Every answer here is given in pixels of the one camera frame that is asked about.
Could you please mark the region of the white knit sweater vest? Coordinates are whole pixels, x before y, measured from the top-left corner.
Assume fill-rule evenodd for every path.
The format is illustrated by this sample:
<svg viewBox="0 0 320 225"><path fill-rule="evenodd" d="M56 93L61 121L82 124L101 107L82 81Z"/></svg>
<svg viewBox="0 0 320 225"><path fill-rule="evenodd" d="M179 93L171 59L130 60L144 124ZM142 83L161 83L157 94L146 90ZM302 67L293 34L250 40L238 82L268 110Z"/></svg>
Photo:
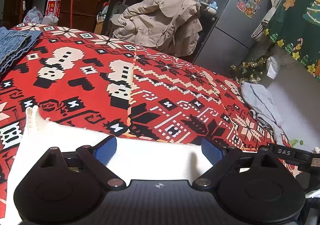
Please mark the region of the white knit sweater vest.
<svg viewBox="0 0 320 225"><path fill-rule="evenodd" d="M82 145L96 145L107 135L84 128L46 121L38 106L26 110L26 123L7 183L7 206L1 224L20 224L14 204L14 191L41 156L52 146L62 152L75 151ZM194 181L222 158L222 152L208 140L200 145L183 145L146 140L111 138L97 159L126 183L133 179Z"/></svg>

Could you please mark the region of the grey garment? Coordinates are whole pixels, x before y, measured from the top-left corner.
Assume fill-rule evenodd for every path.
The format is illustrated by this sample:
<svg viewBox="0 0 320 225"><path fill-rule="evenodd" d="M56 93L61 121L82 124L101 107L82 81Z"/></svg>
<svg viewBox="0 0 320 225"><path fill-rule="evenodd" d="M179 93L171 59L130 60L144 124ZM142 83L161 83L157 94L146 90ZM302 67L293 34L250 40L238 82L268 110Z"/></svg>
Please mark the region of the grey garment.
<svg viewBox="0 0 320 225"><path fill-rule="evenodd" d="M242 82L240 84L242 98L255 111L255 119L264 128L272 130L273 139L278 145L283 145L281 124L283 122L281 114L274 104L271 93L260 84Z"/></svg>

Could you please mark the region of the red patterned table cloth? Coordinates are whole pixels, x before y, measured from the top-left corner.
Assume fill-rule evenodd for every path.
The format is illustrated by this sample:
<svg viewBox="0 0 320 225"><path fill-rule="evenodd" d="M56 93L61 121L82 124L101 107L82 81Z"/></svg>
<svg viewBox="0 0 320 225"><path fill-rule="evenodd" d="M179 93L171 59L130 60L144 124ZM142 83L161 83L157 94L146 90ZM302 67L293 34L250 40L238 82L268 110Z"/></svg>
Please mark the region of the red patterned table cloth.
<svg viewBox="0 0 320 225"><path fill-rule="evenodd" d="M12 30L42 34L1 78L1 219L29 107L46 121L125 139L198 145L206 137L251 151L272 141L226 77L95 33Z"/></svg>

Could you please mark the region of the small christmas tree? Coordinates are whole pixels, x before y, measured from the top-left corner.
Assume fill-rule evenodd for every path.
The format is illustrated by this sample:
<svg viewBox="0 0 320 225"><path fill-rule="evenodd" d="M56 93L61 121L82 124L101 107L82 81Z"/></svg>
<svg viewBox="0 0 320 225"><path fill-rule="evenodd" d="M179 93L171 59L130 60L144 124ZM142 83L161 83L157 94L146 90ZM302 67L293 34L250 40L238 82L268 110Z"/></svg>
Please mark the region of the small christmas tree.
<svg viewBox="0 0 320 225"><path fill-rule="evenodd" d="M266 71L267 59L267 55L262 55L255 60L242 62L240 66L232 65L229 71L231 79L238 84L241 82L249 82L253 84L259 83Z"/></svg>

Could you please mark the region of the blue denim jeans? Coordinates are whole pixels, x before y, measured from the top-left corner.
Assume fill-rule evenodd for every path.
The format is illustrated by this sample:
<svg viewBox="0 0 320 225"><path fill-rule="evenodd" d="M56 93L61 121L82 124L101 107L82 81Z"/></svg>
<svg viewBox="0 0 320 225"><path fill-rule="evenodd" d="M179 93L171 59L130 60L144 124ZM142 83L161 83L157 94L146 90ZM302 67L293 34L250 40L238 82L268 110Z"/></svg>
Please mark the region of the blue denim jeans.
<svg viewBox="0 0 320 225"><path fill-rule="evenodd" d="M18 31L1 27L1 76L35 45L41 34L42 31Z"/></svg>

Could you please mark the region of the beige jacket on chair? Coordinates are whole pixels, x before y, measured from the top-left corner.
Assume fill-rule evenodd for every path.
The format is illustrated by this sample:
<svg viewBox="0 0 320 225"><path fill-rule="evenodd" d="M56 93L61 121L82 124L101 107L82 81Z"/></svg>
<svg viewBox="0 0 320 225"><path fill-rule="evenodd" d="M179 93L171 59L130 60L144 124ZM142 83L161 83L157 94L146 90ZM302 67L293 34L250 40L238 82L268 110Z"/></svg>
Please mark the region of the beige jacket on chair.
<svg viewBox="0 0 320 225"><path fill-rule="evenodd" d="M113 36L175 56L191 55L202 25L197 0L143 0L112 17Z"/></svg>

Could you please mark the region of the grey refrigerator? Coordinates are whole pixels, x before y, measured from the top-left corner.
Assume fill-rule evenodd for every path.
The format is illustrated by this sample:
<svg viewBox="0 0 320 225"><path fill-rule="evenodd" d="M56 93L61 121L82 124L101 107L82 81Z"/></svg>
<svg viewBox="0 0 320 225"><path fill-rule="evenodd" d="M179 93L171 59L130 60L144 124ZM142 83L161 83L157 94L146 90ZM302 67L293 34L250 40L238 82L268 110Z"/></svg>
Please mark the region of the grey refrigerator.
<svg viewBox="0 0 320 225"><path fill-rule="evenodd" d="M209 0L217 4L215 15L203 11L203 32L193 63L227 76L239 66L254 44L252 33L270 8L270 0Z"/></svg>

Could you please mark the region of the white plastic bag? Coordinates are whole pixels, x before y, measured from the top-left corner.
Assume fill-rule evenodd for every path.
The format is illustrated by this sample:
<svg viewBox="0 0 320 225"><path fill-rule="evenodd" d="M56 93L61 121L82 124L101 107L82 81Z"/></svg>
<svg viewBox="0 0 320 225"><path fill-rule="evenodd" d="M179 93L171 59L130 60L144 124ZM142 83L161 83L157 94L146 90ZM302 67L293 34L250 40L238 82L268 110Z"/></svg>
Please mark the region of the white plastic bag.
<svg viewBox="0 0 320 225"><path fill-rule="evenodd" d="M23 18L24 23L44 24L44 25L57 25L59 19L56 16L43 16L42 13L33 7L29 10Z"/></svg>

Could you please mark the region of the red box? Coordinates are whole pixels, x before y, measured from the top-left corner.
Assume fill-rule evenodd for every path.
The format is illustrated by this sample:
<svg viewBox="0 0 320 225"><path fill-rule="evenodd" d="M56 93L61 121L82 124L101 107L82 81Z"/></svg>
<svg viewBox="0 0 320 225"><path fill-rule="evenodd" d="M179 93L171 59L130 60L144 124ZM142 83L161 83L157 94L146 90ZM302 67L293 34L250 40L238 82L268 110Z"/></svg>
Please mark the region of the red box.
<svg viewBox="0 0 320 225"><path fill-rule="evenodd" d="M59 17L61 8L61 0L48 0L46 8L46 16Z"/></svg>

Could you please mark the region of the green christmas wall cloth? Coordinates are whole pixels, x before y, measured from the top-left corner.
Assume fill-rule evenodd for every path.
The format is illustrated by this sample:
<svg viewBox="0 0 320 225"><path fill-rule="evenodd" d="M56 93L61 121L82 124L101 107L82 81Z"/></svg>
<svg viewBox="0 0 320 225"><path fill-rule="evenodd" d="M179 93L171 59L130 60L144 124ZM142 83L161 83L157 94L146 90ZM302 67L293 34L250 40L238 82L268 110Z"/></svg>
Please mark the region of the green christmas wall cloth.
<svg viewBox="0 0 320 225"><path fill-rule="evenodd" d="M319 0L281 0L264 34L319 80Z"/></svg>

